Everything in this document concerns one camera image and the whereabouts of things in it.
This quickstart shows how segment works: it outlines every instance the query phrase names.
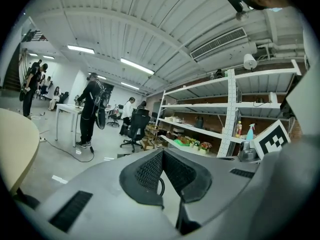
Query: ceiling light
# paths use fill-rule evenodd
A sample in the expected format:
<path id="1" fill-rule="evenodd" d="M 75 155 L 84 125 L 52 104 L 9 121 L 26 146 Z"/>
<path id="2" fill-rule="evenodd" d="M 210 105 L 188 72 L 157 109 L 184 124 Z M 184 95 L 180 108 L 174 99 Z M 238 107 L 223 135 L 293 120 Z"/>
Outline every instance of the ceiling light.
<path id="1" fill-rule="evenodd" d="M 122 84 L 122 85 L 124 85 L 124 86 L 131 87 L 131 88 L 133 88 L 133 89 L 137 89 L 137 90 L 139 90 L 139 88 L 138 88 L 138 87 L 132 86 L 132 85 L 127 84 L 127 83 L 125 83 L 125 82 L 121 82 L 121 84 Z"/>
<path id="2" fill-rule="evenodd" d="M 43 55 L 43 57 L 44 57 L 44 58 L 47 58 L 47 59 L 52 59 L 52 60 L 54 60 L 54 59 L 55 59 L 55 57 L 52 57 L 52 56 L 46 56 L 46 55 Z"/>
<path id="3" fill-rule="evenodd" d="M 132 67 L 134 67 L 134 68 L 136 68 L 136 69 L 138 69 L 138 70 L 142 70 L 142 71 L 144 71 L 144 72 L 146 72 L 146 73 L 148 73 L 148 74 L 150 74 L 150 75 L 153 75 L 155 72 L 153 72 L 152 70 L 150 70 L 150 69 L 147 69 L 147 68 L 145 68 L 145 67 L 143 67 L 143 66 L 140 66 L 140 65 L 138 65 L 138 64 L 136 64 L 136 63 L 133 63 L 133 62 L 131 62 L 131 61 L 129 61 L 129 60 L 126 60 L 126 59 L 124 59 L 124 58 L 121 58 L 121 60 L 120 60 L 122 63 L 124 63 L 124 64 L 127 64 L 127 65 L 129 65 L 129 66 L 132 66 Z"/>
<path id="4" fill-rule="evenodd" d="M 74 51 L 85 52 L 85 53 L 88 53 L 88 54 L 95 54 L 95 51 L 93 49 L 89 49 L 89 48 L 73 46 L 73 45 L 68 45 L 68 48 L 70 50 L 74 50 Z"/>

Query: air conditioning vent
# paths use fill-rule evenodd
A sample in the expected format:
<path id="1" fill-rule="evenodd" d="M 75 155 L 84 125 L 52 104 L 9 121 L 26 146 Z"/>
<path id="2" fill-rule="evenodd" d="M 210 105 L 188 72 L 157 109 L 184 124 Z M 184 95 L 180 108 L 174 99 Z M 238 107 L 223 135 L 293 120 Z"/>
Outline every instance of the air conditioning vent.
<path id="1" fill-rule="evenodd" d="M 206 53 L 211 52 L 214 49 L 245 37 L 247 37 L 247 33 L 245 32 L 243 27 L 240 27 L 207 42 L 206 44 L 191 52 L 190 55 L 192 59 L 195 60 L 196 58 L 199 58 L 200 56 L 205 55 Z"/>

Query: flower pot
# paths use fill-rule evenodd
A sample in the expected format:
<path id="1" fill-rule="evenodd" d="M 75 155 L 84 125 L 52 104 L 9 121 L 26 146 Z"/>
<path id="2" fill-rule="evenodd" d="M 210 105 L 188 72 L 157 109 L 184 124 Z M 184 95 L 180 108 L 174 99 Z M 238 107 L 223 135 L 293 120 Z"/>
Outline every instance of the flower pot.
<path id="1" fill-rule="evenodd" d="M 206 155 L 207 154 L 207 150 L 200 148 L 200 153 L 203 154 L 203 155 Z"/>

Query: floor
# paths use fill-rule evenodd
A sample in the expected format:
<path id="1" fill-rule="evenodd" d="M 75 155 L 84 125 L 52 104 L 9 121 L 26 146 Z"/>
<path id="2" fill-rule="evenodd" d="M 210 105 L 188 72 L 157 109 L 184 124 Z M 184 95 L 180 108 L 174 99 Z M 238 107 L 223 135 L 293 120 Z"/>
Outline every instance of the floor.
<path id="1" fill-rule="evenodd" d="M 22 104 L 19 101 L 18 93 L 14 91 L 0 90 L 0 108 L 9 109 L 22 113 Z M 79 162 L 69 154 L 52 147 L 52 145 L 71 153 L 81 161 L 89 161 L 93 154 L 89 148 L 72 147 L 71 114 L 63 112 L 59 115 L 59 135 L 55 140 L 56 112 L 48 111 L 49 101 L 35 99 L 32 102 L 31 118 L 38 127 L 40 136 L 46 138 L 48 142 L 41 142 L 34 163 L 26 175 L 22 185 L 22 191 L 35 197 L 40 202 L 45 201 L 58 188 L 67 181 L 82 173 L 87 168 L 98 163 L 103 163 L 117 159 L 117 154 L 131 153 L 131 146 L 120 148 L 120 144 L 128 137 L 120 136 L 119 127 L 106 125 L 101 130 L 94 125 L 92 147 L 94 149 L 94 159 L 90 162 Z M 80 127 L 77 129 L 77 140 L 80 140 Z M 176 224 L 179 211 L 180 197 L 172 187 L 165 173 L 161 175 L 165 182 L 165 192 L 163 194 L 164 210 L 168 219 L 173 225 Z"/>

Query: blue spray bottle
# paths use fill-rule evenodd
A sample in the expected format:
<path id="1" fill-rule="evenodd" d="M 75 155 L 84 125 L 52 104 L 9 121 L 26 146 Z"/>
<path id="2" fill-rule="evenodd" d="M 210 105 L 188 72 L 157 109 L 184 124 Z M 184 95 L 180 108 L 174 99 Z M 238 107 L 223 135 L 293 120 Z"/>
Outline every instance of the blue spray bottle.
<path id="1" fill-rule="evenodd" d="M 248 134 L 246 135 L 246 140 L 251 141 L 254 139 L 254 130 L 255 130 L 255 123 L 250 124 L 250 129 Z"/>

